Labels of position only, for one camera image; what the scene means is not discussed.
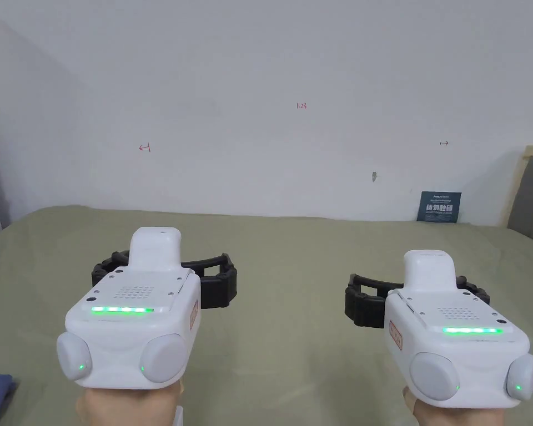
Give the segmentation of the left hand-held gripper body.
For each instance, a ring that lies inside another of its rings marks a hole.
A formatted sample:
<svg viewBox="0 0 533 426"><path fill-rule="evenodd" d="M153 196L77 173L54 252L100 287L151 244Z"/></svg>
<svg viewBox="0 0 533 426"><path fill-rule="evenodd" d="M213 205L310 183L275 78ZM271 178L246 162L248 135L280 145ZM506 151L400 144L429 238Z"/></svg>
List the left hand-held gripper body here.
<svg viewBox="0 0 533 426"><path fill-rule="evenodd" d="M181 379L201 318L199 276L180 263L173 227L142 227L128 264L102 278L66 314L61 369L84 388L161 389Z"/></svg>

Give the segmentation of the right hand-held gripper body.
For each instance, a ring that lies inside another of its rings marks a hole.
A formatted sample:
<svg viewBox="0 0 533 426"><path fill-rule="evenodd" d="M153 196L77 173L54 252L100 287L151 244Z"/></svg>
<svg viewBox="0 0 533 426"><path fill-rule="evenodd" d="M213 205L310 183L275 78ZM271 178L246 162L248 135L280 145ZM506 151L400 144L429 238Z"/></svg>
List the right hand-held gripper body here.
<svg viewBox="0 0 533 426"><path fill-rule="evenodd" d="M417 399L440 408L508 409L533 394L527 334L456 284L444 251L404 255L405 281L385 300L384 337Z"/></svg>

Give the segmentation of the person's right hand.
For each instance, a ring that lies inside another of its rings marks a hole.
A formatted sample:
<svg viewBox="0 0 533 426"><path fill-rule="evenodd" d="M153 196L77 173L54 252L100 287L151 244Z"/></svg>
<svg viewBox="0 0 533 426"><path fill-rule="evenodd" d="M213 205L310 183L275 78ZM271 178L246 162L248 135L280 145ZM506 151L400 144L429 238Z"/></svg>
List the person's right hand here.
<svg viewBox="0 0 533 426"><path fill-rule="evenodd" d="M403 388L405 405L419 425L504 425L503 409L457 409L431 406Z"/></svg>

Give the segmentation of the person's left hand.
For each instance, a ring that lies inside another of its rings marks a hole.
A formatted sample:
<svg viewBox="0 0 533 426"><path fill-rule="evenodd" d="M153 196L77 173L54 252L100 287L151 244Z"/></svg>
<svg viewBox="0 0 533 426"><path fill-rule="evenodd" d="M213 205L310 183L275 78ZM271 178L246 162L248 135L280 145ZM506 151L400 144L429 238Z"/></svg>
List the person's left hand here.
<svg viewBox="0 0 533 426"><path fill-rule="evenodd" d="M161 389L85 389L76 412L83 425L173 425L183 384Z"/></svg>

